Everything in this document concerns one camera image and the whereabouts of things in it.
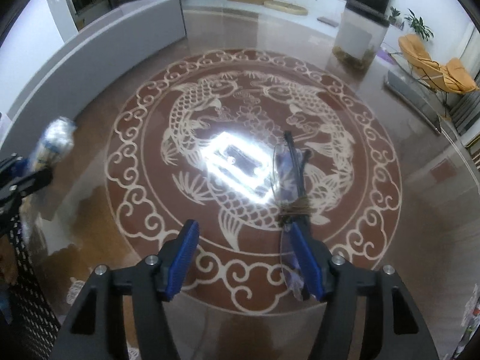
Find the potted plant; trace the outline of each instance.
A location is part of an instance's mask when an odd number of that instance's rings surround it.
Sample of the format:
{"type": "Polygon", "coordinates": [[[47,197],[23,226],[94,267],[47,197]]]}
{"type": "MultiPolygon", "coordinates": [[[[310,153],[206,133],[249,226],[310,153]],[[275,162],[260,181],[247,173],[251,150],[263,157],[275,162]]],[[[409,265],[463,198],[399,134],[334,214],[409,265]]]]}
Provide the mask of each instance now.
{"type": "Polygon", "coordinates": [[[390,10],[392,11],[392,14],[388,18],[388,21],[390,22],[390,24],[395,25],[397,23],[397,17],[400,16],[401,12],[395,7],[390,7],[390,10]]]}
{"type": "Polygon", "coordinates": [[[412,30],[416,34],[418,34],[423,40],[428,42],[430,38],[434,37],[434,33],[429,27],[423,24],[423,19],[421,17],[416,17],[411,9],[409,9],[409,11],[410,14],[408,16],[405,16],[405,20],[409,22],[410,28],[412,28],[412,30]]]}

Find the green plant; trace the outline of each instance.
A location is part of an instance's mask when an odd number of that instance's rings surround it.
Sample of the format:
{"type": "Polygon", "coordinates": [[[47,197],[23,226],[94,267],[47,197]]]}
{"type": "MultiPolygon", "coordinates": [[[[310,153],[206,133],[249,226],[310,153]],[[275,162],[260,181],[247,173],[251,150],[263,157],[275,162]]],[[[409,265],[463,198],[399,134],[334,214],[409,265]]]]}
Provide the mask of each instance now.
{"type": "Polygon", "coordinates": [[[423,19],[421,17],[416,17],[411,9],[409,9],[409,11],[410,14],[405,16],[405,20],[410,23],[410,27],[415,31],[415,33],[420,35],[422,39],[425,39],[428,42],[430,38],[434,37],[434,33],[429,27],[423,24],[423,19]]]}
{"type": "Polygon", "coordinates": [[[401,14],[401,12],[395,7],[390,7],[390,10],[392,11],[392,17],[398,17],[401,14]]]}

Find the gray partition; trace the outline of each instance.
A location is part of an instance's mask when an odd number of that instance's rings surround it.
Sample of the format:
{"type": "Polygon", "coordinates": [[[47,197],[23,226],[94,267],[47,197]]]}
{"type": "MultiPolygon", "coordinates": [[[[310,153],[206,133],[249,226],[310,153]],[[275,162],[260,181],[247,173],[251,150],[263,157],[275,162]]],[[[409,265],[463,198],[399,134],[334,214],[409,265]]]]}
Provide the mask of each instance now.
{"type": "Polygon", "coordinates": [[[179,0],[141,0],[94,21],[24,88],[0,157],[12,152],[29,154],[51,120],[59,116],[75,119],[118,77],[185,36],[179,0]]]}

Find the orange chair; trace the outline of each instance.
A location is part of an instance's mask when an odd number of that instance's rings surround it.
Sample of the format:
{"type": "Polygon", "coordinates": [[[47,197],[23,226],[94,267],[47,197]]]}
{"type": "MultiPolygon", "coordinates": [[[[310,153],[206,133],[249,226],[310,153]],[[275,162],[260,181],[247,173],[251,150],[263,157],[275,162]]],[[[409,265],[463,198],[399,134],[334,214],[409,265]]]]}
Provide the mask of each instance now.
{"type": "Polygon", "coordinates": [[[417,35],[401,36],[398,45],[405,59],[420,76],[418,80],[428,84],[434,92],[440,90],[464,95],[480,90],[458,58],[451,59],[446,65],[432,61],[417,35]]]}

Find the silver screw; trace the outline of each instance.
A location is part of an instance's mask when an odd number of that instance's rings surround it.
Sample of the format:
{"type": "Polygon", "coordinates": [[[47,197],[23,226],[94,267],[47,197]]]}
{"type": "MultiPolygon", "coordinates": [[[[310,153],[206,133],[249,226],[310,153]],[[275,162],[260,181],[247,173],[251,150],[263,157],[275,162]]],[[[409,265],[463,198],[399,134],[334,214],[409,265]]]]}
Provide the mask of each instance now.
{"type": "Polygon", "coordinates": [[[336,265],[336,266],[341,266],[345,263],[345,259],[340,256],[340,255],[335,255],[332,257],[332,262],[336,265]]]}
{"type": "Polygon", "coordinates": [[[106,265],[99,265],[97,268],[95,268],[95,273],[97,275],[103,275],[106,271],[107,271],[106,265]]]}
{"type": "Polygon", "coordinates": [[[387,274],[387,275],[393,275],[395,273],[395,268],[393,268],[393,266],[391,265],[385,265],[383,267],[383,271],[387,274]]]}
{"type": "Polygon", "coordinates": [[[158,262],[158,257],[152,254],[151,256],[147,256],[145,258],[145,262],[148,266],[154,266],[158,262]]]}

